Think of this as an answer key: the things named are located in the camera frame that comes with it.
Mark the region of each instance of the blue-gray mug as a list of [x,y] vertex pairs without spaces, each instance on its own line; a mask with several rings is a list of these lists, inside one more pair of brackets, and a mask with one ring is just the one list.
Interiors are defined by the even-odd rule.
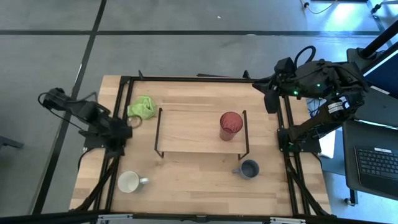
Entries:
[[260,167],[257,162],[248,159],[239,168],[232,170],[232,173],[239,174],[245,180],[250,180],[260,173]]

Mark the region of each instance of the wooden table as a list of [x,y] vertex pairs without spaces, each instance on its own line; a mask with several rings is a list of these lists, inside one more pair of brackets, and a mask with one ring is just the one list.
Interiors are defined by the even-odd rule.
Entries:
[[[120,76],[103,78],[99,103],[109,109],[114,108],[119,80]],[[148,177],[151,183],[141,191],[130,194],[122,193],[116,186],[112,211],[264,216],[292,214],[283,155],[277,143],[277,115],[266,113],[262,93],[251,84],[136,81],[131,102],[141,95],[149,95],[164,112],[174,111],[175,114],[181,111],[241,113],[246,110],[250,154],[243,160],[257,161],[260,173],[252,180],[243,180],[232,174],[231,170],[239,165],[236,154],[167,151],[165,157],[160,158],[154,151],[157,118],[152,118],[133,130],[133,138],[127,140],[126,155],[121,158],[118,170],[118,177],[127,170],[133,170]],[[291,98],[290,104],[295,124],[308,119],[305,100]],[[287,126],[285,112],[284,123]],[[174,146],[182,149],[177,140],[173,142]],[[181,144],[188,146],[190,140],[184,139]],[[70,208],[79,206],[97,184],[103,156],[104,150],[93,150],[83,158]],[[309,153],[301,153],[300,156],[306,186],[323,209],[330,212],[319,161]],[[107,189],[106,186],[101,198],[102,208]],[[303,213],[297,186],[296,195],[299,212]]]

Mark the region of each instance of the green cloth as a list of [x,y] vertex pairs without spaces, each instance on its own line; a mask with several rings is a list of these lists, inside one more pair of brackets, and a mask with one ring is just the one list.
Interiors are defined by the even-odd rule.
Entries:
[[140,96],[132,105],[127,107],[127,115],[140,116],[149,119],[156,114],[156,104],[149,96]]

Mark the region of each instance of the gray carpet floor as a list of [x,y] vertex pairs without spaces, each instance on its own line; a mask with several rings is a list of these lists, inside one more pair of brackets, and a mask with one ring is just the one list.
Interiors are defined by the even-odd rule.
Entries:
[[[0,30],[91,30],[100,0],[0,0]],[[314,11],[329,2],[311,1]],[[398,6],[376,15],[386,28]],[[299,0],[108,0],[100,30],[273,30],[378,31],[365,3],[339,2],[326,12],[303,11]],[[50,88],[71,92],[87,35],[0,35],[0,135],[25,143],[0,151],[0,217],[30,213],[60,120],[45,111],[37,96]],[[79,97],[98,91],[103,75],[240,77],[272,75],[275,63],[314,45],[315,59],[345,61],[346,49],[365,47],[375,36],[101,35],[88,61]],[[44,212],[68,210],[83,147],[69,126]],[[343,218],[398,222],[398,202],[359,193],[359,205],[346,206],[345,178],[324,173],[332,212]],[[134,223],[160,223],[135,220]]]

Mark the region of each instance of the black keyboard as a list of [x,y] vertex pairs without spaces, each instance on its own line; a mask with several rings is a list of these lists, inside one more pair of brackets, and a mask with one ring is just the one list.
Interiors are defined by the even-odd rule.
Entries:
[[398,180],[398,153],[388,149],[355,147],[359,173]]

